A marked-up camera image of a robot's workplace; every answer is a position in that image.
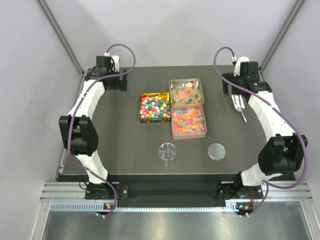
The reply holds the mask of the silver metal scoop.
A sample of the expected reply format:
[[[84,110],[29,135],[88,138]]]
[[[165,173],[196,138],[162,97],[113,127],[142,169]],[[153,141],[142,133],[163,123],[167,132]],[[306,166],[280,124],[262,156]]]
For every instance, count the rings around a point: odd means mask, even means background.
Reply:
[[[244,115],[245,102],[243,97],[241,95],[232,94],[231,99],[233,102],[234,109],[241,114],[243,121],[247,123],[247,119]]]

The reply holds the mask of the gold tin of pastel gummies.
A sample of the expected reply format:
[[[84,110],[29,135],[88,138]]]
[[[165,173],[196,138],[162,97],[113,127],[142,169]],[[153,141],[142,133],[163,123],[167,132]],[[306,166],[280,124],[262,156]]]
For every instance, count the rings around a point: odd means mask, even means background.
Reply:
[[[172,107],[202,106],[205,102],[199,78],[170,80],[169,95]]]

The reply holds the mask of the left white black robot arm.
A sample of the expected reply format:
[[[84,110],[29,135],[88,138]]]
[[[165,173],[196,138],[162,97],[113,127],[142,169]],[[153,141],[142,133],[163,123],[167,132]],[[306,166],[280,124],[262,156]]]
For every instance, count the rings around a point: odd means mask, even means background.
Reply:
[[[98,200],[114,197],[114,187],[108,183],[108,171],[98,154],[99,137],[92,117],[100,98],[107,90],[126,91],[127,77],[120,77],[120,58],[105,53],[96,57],[96,65],[88,69],[82,91],[75,105],[59,118],[58,124],[68,158],[77,158],[77,166],[88,175],[86,199]]]

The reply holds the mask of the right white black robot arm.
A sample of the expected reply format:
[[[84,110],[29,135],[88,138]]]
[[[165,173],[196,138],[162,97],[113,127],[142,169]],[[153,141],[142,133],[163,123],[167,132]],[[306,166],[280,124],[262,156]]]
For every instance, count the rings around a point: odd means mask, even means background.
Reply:
[[[242,113],[246,104],[253,109],[266,138],[257,163],[239,172],[234,179],[234,194],[245,198],[263,181],[298,171],[308,140],[304,135],[298,138],[288,122],[278,115],[271,87],[260,80],[258,62],[240,57],[233,64],[233,72],[222,74],[232,83],[222,83],[223,94],[231,97],[237,112]]]

